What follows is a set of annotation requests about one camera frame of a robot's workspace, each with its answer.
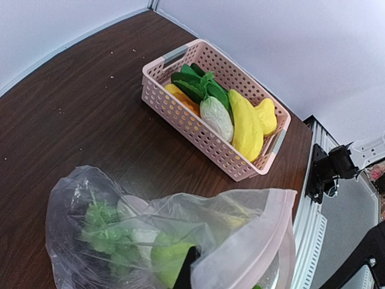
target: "green vegetable in bag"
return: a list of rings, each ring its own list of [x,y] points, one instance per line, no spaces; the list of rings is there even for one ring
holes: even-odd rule
[[[81,240],[89,243],[95,251],[109,255],[113,276],[125,277],[141,258],[138,248],[131,245],[132,232],[121,227],[116,208],[106,202],[97,202],[91,195],[93,201],[84,216]]]
[[[178,242],[165,233],[160,233],[151,250],[153,271],[168,288],[173,288],[189,249],[194,244]]]

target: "orange vegetable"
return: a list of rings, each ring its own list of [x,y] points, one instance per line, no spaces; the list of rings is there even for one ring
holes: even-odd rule
[[[169,93],[171,93],[173,96],[178,98],[181,103],[186,105],[193,113],[195,113],[197,116],[200,117],[199,113],[199,105],[197,105],[195,102],[193,102],[183,91],[181,91],[176,85],[174,84],[167,84],[164,87]]]

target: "basket handle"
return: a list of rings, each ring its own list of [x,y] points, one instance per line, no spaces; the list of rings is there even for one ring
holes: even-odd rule
[[[169,66],[169,65],[173,64],[174,62],[177,62],[178,60],[183,58],[183,56],[185,56],[187,49],[188,49],[187,45],[182,45],[182,46],[172,50],[171,52],[163,55],[164,68],[166,68],[167,66]]]
[[[275,140],[273,140],[270,143],[270,148],[266,150],[266,154],[270,154],[271,152],[274,154],[278,154],[279,149],[281,148],[281,145],[283,143],[283,139],[285,138],[286,131],[283,129],[281,130],[278,137],[275,137]]]

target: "pink plastic basket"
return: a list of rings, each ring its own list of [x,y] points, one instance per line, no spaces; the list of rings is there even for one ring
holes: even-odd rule
[[[164,86],[171,74],[183,64],[197,63],[203,70],[214,71],[215,80],[225,89],[235,89],[254,106],[270,98],[276,106],[278,126],[264,139],[263,149],[252,164],[230,143],[221,138],[201,118],[171,95]],[[208,42],[197,39],[143,67],[142,100],[176,128],[235,181],[268,173],[288,130],[289,112],[258,82]]]

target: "gray basket handle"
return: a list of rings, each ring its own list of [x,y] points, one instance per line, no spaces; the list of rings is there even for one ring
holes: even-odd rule
[[[273,153],[276,155],[278,154],[279,149],[281,148],[281,145],[283,143],[283,139],[285,138],[286,131],[283,129],[281,133],[279,134],[279,137],[276,141],[276,145],[274,146]]]
[[[164,68],[167,66],[173,64],[174,62],[178,61],[179,59],[183,58],[185,55],[186,51],[188,49],[187,45],[182,45],[171,52],[163,55],[164,58]]]

